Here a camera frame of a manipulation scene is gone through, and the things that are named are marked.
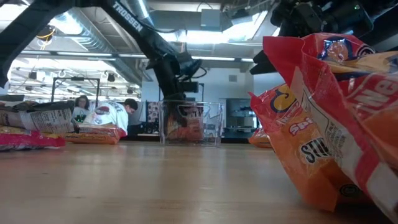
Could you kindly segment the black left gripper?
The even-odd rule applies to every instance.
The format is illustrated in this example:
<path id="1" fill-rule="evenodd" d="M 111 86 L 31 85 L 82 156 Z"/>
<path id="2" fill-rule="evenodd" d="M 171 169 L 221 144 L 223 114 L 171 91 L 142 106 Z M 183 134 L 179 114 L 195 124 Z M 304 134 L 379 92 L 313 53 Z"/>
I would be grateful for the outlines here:
<path id="1" fill-rule="evenodd" d="M 159 88 L 165 100 L 180 100 L 175 102 L 176 121 L 181 127 L 187 127 L 187 104 L 184 100 L 184 93 L 178 80 L 175 77 L 170 63 L 166 60 L 158 60 L 155 63 L 155 75 Z"/>

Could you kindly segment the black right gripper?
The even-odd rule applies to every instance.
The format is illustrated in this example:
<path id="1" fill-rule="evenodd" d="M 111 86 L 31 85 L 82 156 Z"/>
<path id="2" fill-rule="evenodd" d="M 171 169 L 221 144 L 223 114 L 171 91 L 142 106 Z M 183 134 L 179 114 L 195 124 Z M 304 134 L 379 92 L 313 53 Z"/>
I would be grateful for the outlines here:
<path id="1" fill-rule="evenodd" d="M 273 10 L 271 24 L 279 27 L 278 36 L 284 37 L 304 37 L 322 32 L 328 25 L 318 1 L 280 1 Z M 253 62 L 251 75 L 277 71 L 263 50 L 253 58 Z"/>

